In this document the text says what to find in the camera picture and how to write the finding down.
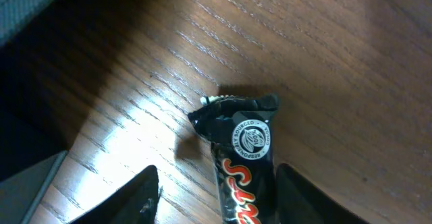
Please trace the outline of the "black gift box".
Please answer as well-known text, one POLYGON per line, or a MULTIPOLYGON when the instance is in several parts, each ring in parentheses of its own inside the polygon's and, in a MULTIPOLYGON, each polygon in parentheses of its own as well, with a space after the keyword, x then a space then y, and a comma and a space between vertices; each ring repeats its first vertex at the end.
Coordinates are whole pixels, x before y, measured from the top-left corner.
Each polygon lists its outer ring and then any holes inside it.
POLYGON ((18 43, 54 0, 1 0, 1 222, 29 223, 66 154, 31 62, 18 43))

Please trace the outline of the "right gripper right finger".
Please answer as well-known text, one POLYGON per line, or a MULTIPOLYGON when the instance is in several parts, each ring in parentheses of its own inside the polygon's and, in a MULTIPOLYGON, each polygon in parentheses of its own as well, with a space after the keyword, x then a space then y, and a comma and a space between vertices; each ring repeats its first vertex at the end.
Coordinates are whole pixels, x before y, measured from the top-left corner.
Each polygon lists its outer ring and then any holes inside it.
POLYGON ((276 188, 281 224, 367 224, 288 164, 277 167, 276 188))

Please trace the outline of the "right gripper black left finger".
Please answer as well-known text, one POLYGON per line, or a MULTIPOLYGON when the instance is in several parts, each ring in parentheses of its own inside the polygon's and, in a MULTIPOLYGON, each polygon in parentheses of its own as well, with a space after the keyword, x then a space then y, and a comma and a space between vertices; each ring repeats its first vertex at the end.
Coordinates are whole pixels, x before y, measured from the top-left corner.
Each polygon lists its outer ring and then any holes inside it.
POLYGON ((158 203, 157 168, 149 165, 109 198, 72 223, 154 223, 158 203))

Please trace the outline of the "black chocolate bar wrapper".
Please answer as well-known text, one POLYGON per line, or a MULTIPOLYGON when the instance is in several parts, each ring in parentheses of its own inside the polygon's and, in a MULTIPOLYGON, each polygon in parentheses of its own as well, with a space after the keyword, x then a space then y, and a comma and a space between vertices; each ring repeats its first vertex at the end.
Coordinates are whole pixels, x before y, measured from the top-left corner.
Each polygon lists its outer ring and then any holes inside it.
POLYGON ((223 223, 276 221, 271 120, 274 94, 252 99, 204 96, 188 114, 195 132, 211 145, 223 223))

